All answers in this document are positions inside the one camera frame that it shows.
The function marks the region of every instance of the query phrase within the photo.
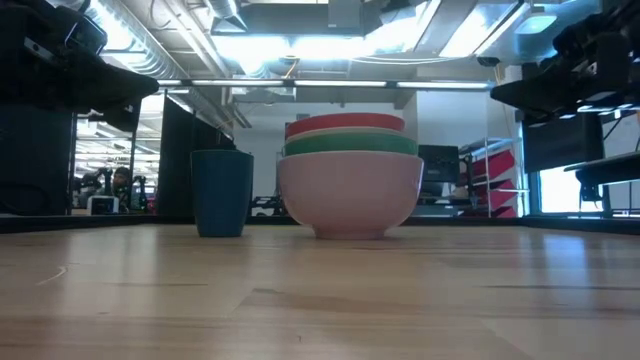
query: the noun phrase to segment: fluorescent light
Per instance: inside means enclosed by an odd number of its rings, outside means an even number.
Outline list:
[[[493,45],[493,43],[495,43],[500,38],[500,36],[502,36],[502,34],[504,34],[504,32],[507,31],[509,27],[511,27],[511,25],[513,25],[513,23],[518,20],[518,18],[520,18],[520,16],[522,16],[522,14],[529,10],[529,8],[529,4],[522,4],[520,8],[518,8],[518,10],[511,14],[511,16],[504,22],[504,24],[502,24],[502,26],[496,29],[496,31],[494,31],[494,33],[491,34],[491,36],[489,36],[489,38],[485,40],[485,42],[483,42],[480,47],[478,47],[478,49],[476,49],[475,54],[480,55],[487,51],[487,49],[491,45]]]
[[[591,105],[585,105],[585,106],[581,106],[578,108],[578,112],[605,112],[605,113],[610,113],[613,112],[615,110],[615,108],[610,108],[610,107],[593,107]]]
[[[545,31],[558,19],[558,15],[546,12],[530,14],[516,29],[516,34],[530,35]]]
[[[269,87],[282,84],[282,80],[193,80],[195,86]]]
[[[399,81],[397,86],[403,89],[452,89],[487,90],[489,83],[484,82],[437,82],[437,81]]]
[[[172,89],[168,91],[172,95],[184,95],[189,93],[189,89]]]
[[[96,132],[98,134],[100,134],[100,135],[104,135],[104,136],[109,137],[109,138],[116,137],[114,134],[112,134],[112,133],[110,133],[108,131],[101,130],[101,129],[96,129]]]
[[[158,80],[158,84],[160,86],[180,86],[182,85],[182,80]]]
[[[385,87],[386,81],[296,80],[297,86]]]
[[[416,29],[414,30],[411,39],[404,44],[404,51],[413,50],[419,45],[422,35],[427,31],[427,28],[429,27],[429,24],[431,24],[431,20],[433,20],[433,17],[441,3],[442,0],[431,0],[428,4],[422,3],[416,7],[416,10],[418,10],[421,5],[426,5],[426,8],[422,11],[421,15],[416,15],[418,16]]]
[[[489,43],[486,47],[490,46],[495,40],[506,30],[508,26],[501,26],[504,29],[498,29],[494,32],[494,29],[503,21],[505,16],[509,14],[514,7],[518,6],[517,3],[513,4],[487,4],[480,3],[471,11],[469,16],[462,22],[458,30],[453,34],[447,45],[440,53],[441,57],[466,57],[477,50],[484,47],[486,43]],[[511,20],[514,16],[507,19],[507,22],[515,21]]]

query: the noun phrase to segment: desk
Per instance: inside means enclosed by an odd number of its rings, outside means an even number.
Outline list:
[[[0,235],[0,358],[631,359],[638,240],[517,227]]]

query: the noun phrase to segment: table surface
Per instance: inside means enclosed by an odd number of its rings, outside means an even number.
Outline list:
[[[0,359],[637,358],[640,238],[404,227],[0,236]]]

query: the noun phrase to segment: cable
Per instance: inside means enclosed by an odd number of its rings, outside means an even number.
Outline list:
[[[469,59],[470,57],[462,57],[462,58],[424,58],[424,59],[403,59],[403,58],[383,58],[377,56],[361,56],[359,59],[371,59],[371,60],[380,60],[380,61],[398,61],[398,62],[421,62],[421,61],[436,61],[436,62],[447,62],[447,61],[455,61],[455,60],[464,60]]]
[[[451,59],[434,59],[431,61],[416,61],[416,62],[387,62],[387,61],[366,61],[361,60],[360,58],[349,59],[353,62],[363,63],[363,64],[373,64],[373,65],[400,65],[400,66],[411,66],[411,65],[422,65],[422,64],[436,64],[441,62],[451,61]]]
[[[611,129],[609,129],[609,131],[607,132],[607,135],[605,135],[602,140],[607,140],[607,138],[609,137],[609,135],[611,135],[611,133],[613,132],[613,130],[616,129],[616,127],[618,127],[618,125],[620,124],[620,122],[622,121],[622,117],[620,117],[620,119],[618,119],[618,121],[616,121],[616,123],[613,125],[613,127]]]
[[[296,68],[296,65],[298,65],[298,63],[300,62],[300,58],[295,59],[293,61],[293,64],[291,65],[291,67],[289,68],[289,71],[287,71],[287,74],[284,76],[285,79],[289,78],[289,75],[291,75],[291,72],[293,72],[293,69]]]
[[[158,23],[156,22],[156,19],[153,15],[153,8],[156,6],[156,0],[151,0],[151,5],[149,5],[149,19],[151,19],[151,22],[157,26],[160,30],[165,29],[167,26],[169,26],[169,24],[171,23],[171,20],[167,21],[166,23],[164,23],[164,25],[158,25]]]

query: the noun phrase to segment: light fixture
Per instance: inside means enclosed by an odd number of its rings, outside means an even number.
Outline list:
[[[282,80],[193,80],[194,86],[271,87],[282,86]]]
[[[517,2],[476,5],[440,52],[440,56],[455,58],[484,52],[529,7],[529,4]]]
[[[493,43],[495,43],[500,36],[502,36],[502,34],[504,34],[505,31],[507,31],[511,25],[513,25],[514,22],[516,22],[516,20],[518,20],[520,18],[520,16],[522,16],[522,14],[524,14],[527,10],[529,10],[531,6],[529,4],[522,4],[520,5],[519,8],[517,8],[508,18],[507,20],[505,20],[505,22],[500,25],[496,31],[493,32],[493,34],[491,34],[489,36],[489,38],[487,38],[487,40],[485,40],[482,45],[480,45],[480,47],[478,47],[476,49],[476,51],[474,52],[476,55],[481,55],[482,53],[484,53],[485,51],[487,51],[487,49],[493,45]]]
[[[182,80],[158,80],[158,84],[160,86],[180,86],[182,85]]]
[[[189,89],[171,89],[168,93],[171,95],[186,95],[189,93]]]
[[[386,81],[349,81],[349,80],[296,80],[297,86],[318,87],[385,87]]]
[[[413,51],[419,45],[422,36],[427,31],[441,3],[442,0],[431,0],[428,3],[424,2],[416,6],[416,29],[413,35],[411,35],[410,40],[405,42],[404,51]]]
[[[485,82],[399,81],[396,86],[403,89],[487,90],[490,84]]]
[[[539,34],[558,19],[558,15],[548,13],[542,6],[534,6],[524,21],[516,29],[516,34]]]

